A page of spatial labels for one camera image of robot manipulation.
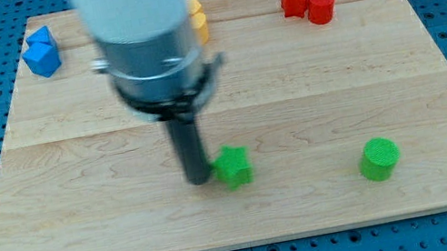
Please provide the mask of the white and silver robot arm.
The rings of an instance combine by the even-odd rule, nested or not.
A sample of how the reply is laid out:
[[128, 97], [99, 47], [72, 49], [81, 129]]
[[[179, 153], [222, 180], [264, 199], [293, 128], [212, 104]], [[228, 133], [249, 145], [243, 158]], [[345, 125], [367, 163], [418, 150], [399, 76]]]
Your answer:
[[101, 50], [94, 70], [129, 107], [157, 120], [198, 113], [222, 58], [205, 62], [187, 0], [69, 0]]

